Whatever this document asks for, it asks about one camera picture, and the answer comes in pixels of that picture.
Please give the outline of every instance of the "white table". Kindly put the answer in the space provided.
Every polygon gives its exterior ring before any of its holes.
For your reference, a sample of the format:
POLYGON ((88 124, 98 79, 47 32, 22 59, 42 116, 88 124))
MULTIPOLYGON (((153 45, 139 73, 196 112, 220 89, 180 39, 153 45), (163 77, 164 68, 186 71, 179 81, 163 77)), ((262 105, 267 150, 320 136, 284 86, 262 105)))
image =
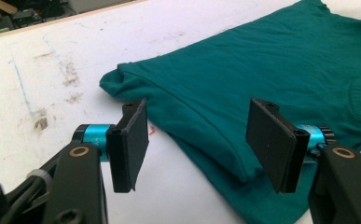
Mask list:
MULTIPOLYGON (((119 121, 122 102, 99 88, 117 64, 168 53, 295 2, 147 0, 1 34, 0 183, 14 189, 67 145, 79 124, 119 121)), ((361 19, 361 1, 324 2, 361 19)), ((149 140, 136 192, 112 192, 103 165, 111 223, 243 223, 165 132, 149 140)))

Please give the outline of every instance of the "black cable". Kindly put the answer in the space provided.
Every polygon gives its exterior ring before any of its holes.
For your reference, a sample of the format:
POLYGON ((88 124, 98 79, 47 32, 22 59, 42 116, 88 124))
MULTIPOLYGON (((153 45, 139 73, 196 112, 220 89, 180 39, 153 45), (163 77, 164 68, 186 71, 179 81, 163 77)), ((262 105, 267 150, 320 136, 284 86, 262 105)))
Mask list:
POLYGON ((0 219, 0 224, 10 224, 22 214, 35 196, 45 188, 46 183, 41 178, 35 178, 33 184, 11 205, 8 212, 0 219))
POLYGON ((25 179, 19 186, 6 195, 9 204, 13 204, 35 181, 35 176, 25 179))

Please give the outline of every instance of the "green t-shirt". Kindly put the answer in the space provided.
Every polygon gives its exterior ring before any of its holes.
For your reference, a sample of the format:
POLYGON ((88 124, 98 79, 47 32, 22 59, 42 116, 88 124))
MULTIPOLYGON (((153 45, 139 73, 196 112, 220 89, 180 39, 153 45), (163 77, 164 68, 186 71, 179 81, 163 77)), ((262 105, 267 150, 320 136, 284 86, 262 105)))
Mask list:
POLYGON ((251 97, 276 103, 293 123, 326 125, 342 145, 361 149, 361 21, 331 14, 318 0, 119 64, 100 85, 120 100, 146 98, 148 118, 248 223, 296 221, 315 173, 304 165, 297 193, 274 192, 244 138, 251 97))

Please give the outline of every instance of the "black plastic bracket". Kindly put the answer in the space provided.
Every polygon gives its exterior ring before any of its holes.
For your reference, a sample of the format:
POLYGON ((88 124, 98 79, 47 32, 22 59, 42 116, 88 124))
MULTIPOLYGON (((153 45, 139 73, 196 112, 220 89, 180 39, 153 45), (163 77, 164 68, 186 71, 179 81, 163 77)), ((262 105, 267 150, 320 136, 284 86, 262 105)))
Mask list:
POLYGON ((246 141, 255 152, 276 192, 295 192, 310 134, 279 113, 279 106, 252 98, 246 141))
POLYGON ((114 192, 135 190, 148 146, 146 99, 125 104, 117 126, 106 132, 114 192))

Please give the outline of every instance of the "cable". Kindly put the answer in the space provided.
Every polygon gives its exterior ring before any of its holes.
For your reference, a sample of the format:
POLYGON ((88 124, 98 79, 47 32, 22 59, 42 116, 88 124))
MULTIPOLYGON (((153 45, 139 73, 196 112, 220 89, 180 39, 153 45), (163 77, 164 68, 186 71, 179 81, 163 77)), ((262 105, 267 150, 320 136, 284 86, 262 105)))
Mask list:
POLYGON ((33 184, 11 205, 8 212, 0 219, 0 224, 10 224, 24 211, 35 196, 45 187, 41 178, 35 178, 33 184))

